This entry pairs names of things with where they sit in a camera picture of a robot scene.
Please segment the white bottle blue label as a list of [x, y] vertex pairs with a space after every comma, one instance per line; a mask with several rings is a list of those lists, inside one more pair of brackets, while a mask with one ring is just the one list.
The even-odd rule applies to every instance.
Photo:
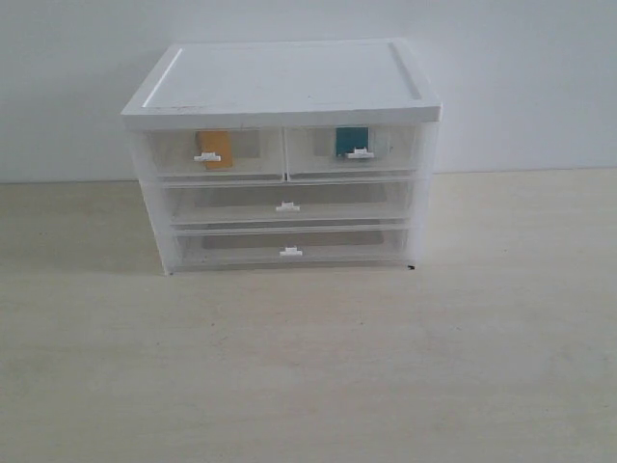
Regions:
[[335, 156], [342, 159], [377, 159], [389, 153], [389, 130], [385, 127], [338, 127]]

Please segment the yellow cheese block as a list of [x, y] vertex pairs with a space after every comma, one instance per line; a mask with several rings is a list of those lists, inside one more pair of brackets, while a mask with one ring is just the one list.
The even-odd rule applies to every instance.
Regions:
[[196, 140], [199, 152], [194, 156], [195, 162], [201, 163], [207, 170], [233, 167], [233, 154], [227, 131], [199, 131]]

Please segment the white plastic drawer cabinet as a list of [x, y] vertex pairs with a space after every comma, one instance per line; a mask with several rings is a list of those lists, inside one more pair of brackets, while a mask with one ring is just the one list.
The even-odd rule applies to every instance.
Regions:
[[[136, 176], [164, 272], [226, 267], [329, 264], [401, 265], [415, 268], [442, 104], [400, 39], [255, 43], [187, 43], [171, 46], [124, 106], [121, 118], [133, 145]], [[288, 173], [283, 133], [289, 128], [416, 126], [418, 165], [406, 172]], [[282, 133], [280, 179], [161, 177], [148, 135], [157, 131], [274, 130]], [[408, 181], [414, 188], [407, 218], [206, 223], [176, 226], [163, 190], [186, 185]], [[406, 260], [185, 265], [177, 239], [194, 234], [302, 232], [333, 229], [405, 229]]]

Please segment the clear bottom wide drawer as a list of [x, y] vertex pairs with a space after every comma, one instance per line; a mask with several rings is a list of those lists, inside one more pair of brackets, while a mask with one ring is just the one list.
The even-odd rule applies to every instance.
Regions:
[[406, 260], [405, 229], [194, 234], [177, 239], [185, 265]]

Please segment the clear wide drawer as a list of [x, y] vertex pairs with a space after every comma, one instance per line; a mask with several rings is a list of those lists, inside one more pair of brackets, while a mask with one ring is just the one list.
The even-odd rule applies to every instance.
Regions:
[[186, 185], [163, 190], [171, 223], [241, 223], [407, 218], [414, 188], [408, 181]]
[[177, 239], [185, 265], [406, 260], [405, 229], [194, 234]]

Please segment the clear middle wide drawer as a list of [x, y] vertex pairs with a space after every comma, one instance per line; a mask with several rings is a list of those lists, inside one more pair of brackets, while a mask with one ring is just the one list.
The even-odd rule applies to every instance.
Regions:
[[241, 223], [407, 218], [414, 188], [408, 181], [186, 185], [163, 190], [171, 223]]

